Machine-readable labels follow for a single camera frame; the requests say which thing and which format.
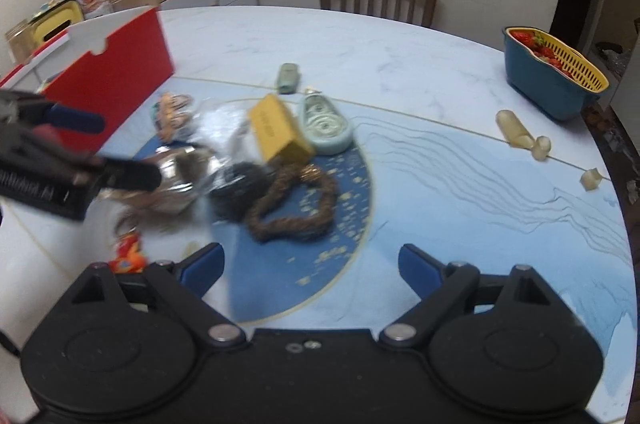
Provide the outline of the grey green eraser block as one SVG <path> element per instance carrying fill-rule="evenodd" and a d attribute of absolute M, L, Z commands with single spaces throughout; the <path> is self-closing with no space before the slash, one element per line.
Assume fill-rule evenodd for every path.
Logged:
<path fill-rule="evenodd" d="M 283 63 L 280 66 L 276 81 L 280 95 L 293 95 L 297 92 L 300 81 L 299 67 L 295 63 Z"/>

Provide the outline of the mint correction tape dispenser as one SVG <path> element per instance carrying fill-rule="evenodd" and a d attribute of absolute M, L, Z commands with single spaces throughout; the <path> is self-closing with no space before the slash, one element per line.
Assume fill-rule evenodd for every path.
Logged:
<path fill-rule="evenodd" d="M 318 155 L 345 152 L 354 141 L 354 128 L 332 100 L 321 92 L 307 92 L 298 104 L 300 132 Z"/>

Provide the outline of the gold foil snack bag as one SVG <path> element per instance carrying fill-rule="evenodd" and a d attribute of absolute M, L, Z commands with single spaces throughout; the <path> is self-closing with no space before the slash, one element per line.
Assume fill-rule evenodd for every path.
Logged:
<path fill-rule="evenodd" d="M 230 158 L 205 146 L 160 147 L 142 160 L 155 164 L 162 181 L 151 192 L 106 189 L 99 194 L 101 200 L 119 202 L 136 210 L 150 210 L 165 215 L 178 215 L 209 192 L 214 177 Z"/>

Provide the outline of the cartoon figure plush charm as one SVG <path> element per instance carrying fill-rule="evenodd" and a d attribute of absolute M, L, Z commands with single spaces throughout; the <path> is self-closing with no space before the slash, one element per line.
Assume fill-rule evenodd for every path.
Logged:
<path fill-rule="evenodd" d="M 157 137 L 164 144 L 187 140 L 193 132 L 193 98 L 163 92 L 152 109 Z"/>

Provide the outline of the orange red toy charm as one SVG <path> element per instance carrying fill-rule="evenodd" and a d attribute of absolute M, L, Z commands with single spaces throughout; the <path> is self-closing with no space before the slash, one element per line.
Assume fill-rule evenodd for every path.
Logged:
<path fill-rule="evenodd" d="M 147 263 L 142 252 L 140 232 L 132 229 L 117 238 L 115 258 L 108 262 L 108 266 L 114 274 L 135 274 L 142 271 Z"/>

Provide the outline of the small beige plastic piece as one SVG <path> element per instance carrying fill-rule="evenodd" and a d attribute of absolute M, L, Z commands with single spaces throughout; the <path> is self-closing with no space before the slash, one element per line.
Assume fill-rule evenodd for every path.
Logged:
<path fill-rule="evenodd" d="M 603 177 L 596 168 L 586 170 L 585 173 L 580 176 L 580 183 L 586 191 L 593 191 L 599 188 Z"/>

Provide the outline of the yellow tissue box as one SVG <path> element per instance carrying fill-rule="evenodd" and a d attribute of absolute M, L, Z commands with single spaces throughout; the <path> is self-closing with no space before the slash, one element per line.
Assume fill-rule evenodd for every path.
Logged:
<path fill-rule="evenodd" d="M 48 2 L 29 21 L 32 38 L 37 47 L 62 33 L 69 26 L 85 20 L 81 6 L 76 0 Z"/>

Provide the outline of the black scrubber ball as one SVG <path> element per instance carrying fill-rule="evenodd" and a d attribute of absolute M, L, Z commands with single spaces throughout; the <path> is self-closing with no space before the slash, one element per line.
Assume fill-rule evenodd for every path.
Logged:
<path fill-rule="evenodd" d="M 222 166 L 213 174 L 208 199 L 215 215 L 230 222 L 242 222 L 245 213 L 269 190 L 272 170 L 251 162 Z"/>

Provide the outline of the blue yellow strainer basket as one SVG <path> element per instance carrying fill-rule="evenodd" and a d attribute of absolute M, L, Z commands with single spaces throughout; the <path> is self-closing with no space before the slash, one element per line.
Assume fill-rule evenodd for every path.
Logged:
<path fill-rule="evenodd" d="M 539 28 L 503 29 L 506 81 L 548 118 L 577 118 L 610 88 L 580 52 Z"/>

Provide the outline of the red white cardboard box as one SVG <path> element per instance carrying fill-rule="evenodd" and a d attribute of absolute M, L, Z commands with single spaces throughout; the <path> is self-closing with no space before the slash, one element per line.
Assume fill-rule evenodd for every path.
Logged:
<path fill-rule="evenodd" d="M 103 116 L 104 132 L 60 129 L 63 146 L 96 152 L 174 74 L 160 15 L 140 7 L 75 23 L 1 79 L 4 89 L 44 94 Z"/>

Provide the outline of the yellow small carton box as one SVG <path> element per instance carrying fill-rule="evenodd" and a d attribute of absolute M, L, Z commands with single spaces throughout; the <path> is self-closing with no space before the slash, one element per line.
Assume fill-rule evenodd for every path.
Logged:
<path fill-rule="evenodd" d="M 265 95 L 250 108 L 250 124 L 266 163 L 305 165 L 314 157 L 314 148 L 303 136 L 291 109 L 276 95 Z"/>

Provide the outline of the beige plastic tube piece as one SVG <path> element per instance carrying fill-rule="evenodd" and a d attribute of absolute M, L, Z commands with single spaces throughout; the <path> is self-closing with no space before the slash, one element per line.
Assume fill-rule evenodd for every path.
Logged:
<path fill-rule="evenodd" d="M 496 123 L 502 136 L 511 147 L 529 150 L 538 162 L 544 162 L 552 149 L 551 139 L 547 136 L 535 138 L 511 110 L 500 110 L 496 114 Z"/>

